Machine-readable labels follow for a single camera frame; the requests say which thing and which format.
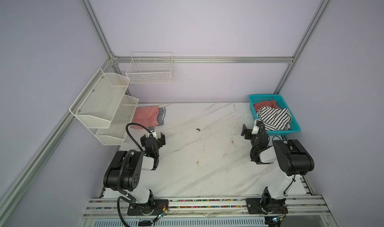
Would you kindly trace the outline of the black white striped tank top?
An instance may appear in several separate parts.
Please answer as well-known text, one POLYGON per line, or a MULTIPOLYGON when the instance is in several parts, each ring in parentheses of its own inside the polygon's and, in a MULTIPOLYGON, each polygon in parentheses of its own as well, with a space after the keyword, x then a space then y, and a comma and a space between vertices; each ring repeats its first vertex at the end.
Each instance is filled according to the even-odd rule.
POLYGON ((258 119, 261 120, 267 131, 289 130, 293 119, 289 109, 269 109, 257 112, 258 119))

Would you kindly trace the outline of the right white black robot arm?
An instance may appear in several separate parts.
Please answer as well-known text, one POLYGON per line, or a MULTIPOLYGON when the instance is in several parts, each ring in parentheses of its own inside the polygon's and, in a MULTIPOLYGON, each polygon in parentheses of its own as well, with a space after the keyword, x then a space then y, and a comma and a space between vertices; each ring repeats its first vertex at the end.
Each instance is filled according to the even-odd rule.
POLYGON ((249 210, 263 214, 281 213, 286 209, 286 197, 293 185, 314 169, 313 158, 296 139, 273 140, 270 145, 270 136, 264 122, 260 120, 254 123, 252 129, 243 125, 241 136, 250 140, 252 162, 258 165, 277 162, 281 169, 272 182, 265 187, 258 204, 252 199, 247 199, 249 210))

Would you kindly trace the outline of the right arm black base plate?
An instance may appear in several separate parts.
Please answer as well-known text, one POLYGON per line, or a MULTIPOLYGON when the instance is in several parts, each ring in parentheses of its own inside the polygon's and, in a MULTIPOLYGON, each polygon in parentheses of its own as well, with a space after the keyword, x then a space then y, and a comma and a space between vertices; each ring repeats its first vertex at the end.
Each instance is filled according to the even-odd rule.
POLYGON ((249 214, 260 215, 278 215, 287 214, 286 199, 262 199, 262 198, 247 198, 246 206, 249 214))

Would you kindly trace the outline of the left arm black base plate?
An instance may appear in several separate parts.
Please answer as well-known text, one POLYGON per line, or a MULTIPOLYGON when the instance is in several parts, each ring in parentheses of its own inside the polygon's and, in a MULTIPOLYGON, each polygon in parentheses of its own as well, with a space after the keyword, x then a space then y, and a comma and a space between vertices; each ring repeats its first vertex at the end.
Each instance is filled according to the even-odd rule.
POLYGON ((146 204, 130 204, 128 216, 158 216, 169 206, 169 200, 154 199, 146 204))

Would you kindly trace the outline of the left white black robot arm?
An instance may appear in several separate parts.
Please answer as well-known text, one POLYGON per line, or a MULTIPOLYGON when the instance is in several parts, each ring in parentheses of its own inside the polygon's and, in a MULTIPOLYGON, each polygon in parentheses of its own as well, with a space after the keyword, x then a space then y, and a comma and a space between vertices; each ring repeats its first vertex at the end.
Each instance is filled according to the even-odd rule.
POLYGON ((166 144, 166 136, 141 137, 144 151, 117 151, 103 178, 105 188, 119 192, 132 203, 151 205, 154 202, 153 193, 141 186, 142 170, 155 171, 160 160, 159 149, 166 144))

